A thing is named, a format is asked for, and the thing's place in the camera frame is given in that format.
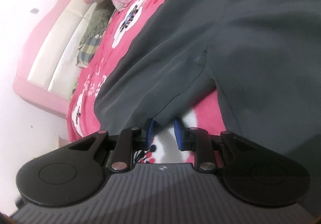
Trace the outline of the green plaid cloth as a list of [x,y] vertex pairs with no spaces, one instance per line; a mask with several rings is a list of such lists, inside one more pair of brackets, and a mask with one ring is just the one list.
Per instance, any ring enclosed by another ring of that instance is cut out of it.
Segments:
[[101,44],[103,34],[114,11],[115,7],[111,0],[98,3],[94,8],[87,29],[79,43],[76,57],[77,67],[88,67]]

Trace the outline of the pink white bed headboard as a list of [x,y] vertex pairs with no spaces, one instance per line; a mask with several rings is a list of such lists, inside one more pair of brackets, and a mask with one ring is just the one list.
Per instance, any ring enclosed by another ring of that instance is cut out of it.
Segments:
[[80,74],[78,47],[96,5],[57,0],[27,38],[12,84],[14,93],[50,114],[65,118]]

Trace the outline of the dark grey trousers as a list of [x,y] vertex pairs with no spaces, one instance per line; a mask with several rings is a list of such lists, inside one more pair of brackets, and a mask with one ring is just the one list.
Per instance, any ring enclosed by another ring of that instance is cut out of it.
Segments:
[[166,126],[212,90],[227,130],[320,167],[320,0],[165,0],[94,110],[111,134]]

